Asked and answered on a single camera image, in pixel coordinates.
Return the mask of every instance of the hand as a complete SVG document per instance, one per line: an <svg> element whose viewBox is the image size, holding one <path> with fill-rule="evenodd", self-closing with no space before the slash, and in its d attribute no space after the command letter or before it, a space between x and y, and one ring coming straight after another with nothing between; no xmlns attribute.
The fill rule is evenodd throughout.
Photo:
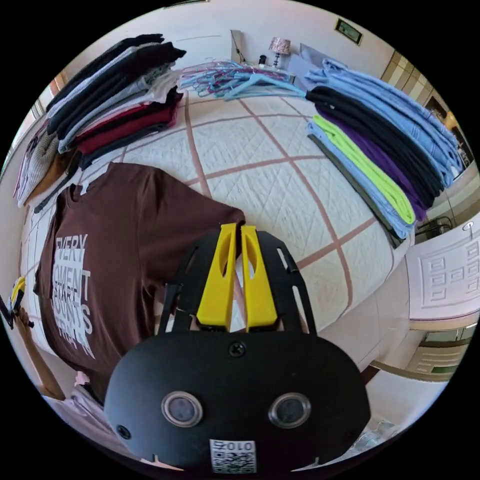
<svg viewBox="0 0 480 480"><path fill-rule="evenodd" d="M32 329L29 327L30 317L27 311L21 307L18 315L15 317L15 325L24 342L32 341Z"/></svg>

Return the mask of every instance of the human arm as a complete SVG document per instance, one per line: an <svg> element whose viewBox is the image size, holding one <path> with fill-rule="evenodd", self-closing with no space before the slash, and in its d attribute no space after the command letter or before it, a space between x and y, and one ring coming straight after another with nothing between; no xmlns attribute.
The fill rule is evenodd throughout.
<svg viewBox="0 0 480 480"><path fill-rule="evenodd" d="M46 395L47 397L56 400L65 400L65 395L62 392L60 385L34 343L32 330L28 326L29 320L29 314L24 308L21 308L18 316L15 317L15 326L18 329L28 356L40 378L40 385L37 385L37 389L42 395Z"/></svg>

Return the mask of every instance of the lamp shade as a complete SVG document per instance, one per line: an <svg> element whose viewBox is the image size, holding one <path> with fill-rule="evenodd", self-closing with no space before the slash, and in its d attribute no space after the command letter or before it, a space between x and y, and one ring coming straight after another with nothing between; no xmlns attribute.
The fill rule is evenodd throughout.
<svg viewBox="0 0 480 480"><path fill-rule="evenodd" d="M271 39L269 50L280 55L290 55L290 40L274 36Z"/></svg>

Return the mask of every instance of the door panel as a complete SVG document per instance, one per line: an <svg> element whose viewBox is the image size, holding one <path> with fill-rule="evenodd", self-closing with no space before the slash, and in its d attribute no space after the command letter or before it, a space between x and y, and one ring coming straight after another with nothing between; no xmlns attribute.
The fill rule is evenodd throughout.
<svg viewBox="0 0 480 480"><path fill-rule="evenodd" d="M461 317L480 309L480 213L408 249L412 320Z"/></svg>

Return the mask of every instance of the screw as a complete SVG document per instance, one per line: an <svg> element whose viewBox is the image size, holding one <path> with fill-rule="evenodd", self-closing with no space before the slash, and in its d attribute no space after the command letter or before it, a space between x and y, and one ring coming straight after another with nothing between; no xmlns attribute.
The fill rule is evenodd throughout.
<svg viewBox="0 0 480 480"><path fill-rule="evenodd" d="M132 434L128 431L126 427L123 425L116 426L116 432L124 439L130 440L132 438Z"/></svg>
<svg viewBox="0 0 480 480"><path fill-rule="evenodd" d="M245 355L245 345L240 342L240 341L234 341L229 347L228 347L228 354L231 357L239 358L243 357Z"/></svg>

